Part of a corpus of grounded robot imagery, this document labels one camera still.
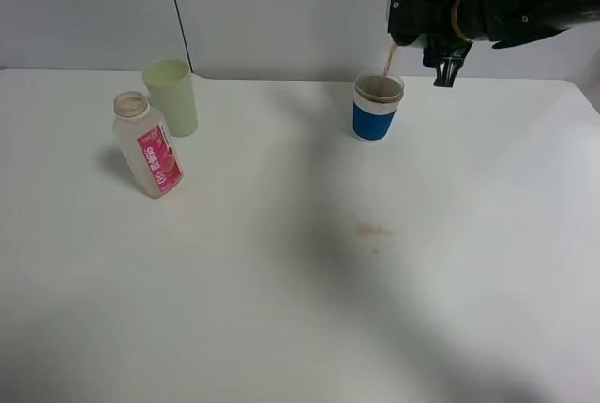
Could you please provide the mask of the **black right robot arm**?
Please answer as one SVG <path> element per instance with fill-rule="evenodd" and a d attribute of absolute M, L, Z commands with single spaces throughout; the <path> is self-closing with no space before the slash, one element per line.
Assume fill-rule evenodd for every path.
<path fill-rule="evenodd" d="M 599 0 L 442 0 L 442 31 L 427 40 L 424 63 L 435 86 L 451 87 L 476 41 L 496 50 L 555 37 L 599 20 Z"/>

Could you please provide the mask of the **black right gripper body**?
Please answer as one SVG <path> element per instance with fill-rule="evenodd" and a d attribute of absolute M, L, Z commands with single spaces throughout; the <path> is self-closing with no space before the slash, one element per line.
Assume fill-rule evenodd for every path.
<path fill-rule="evenodd" d="M 472 42 L 458 34 L 460 0 L 426 0 L 424 61 L 464 61 Z"/>

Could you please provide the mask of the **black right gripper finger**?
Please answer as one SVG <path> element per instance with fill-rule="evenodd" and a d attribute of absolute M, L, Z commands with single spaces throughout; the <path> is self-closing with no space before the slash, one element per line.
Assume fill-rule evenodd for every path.
<path fill-rule="evenodd" d="M 437 56 L 434 59 L 436 70 L 434 85 L 441 88 L 452 88 L 463 65 L 464 57 L 461 55 Z"/>

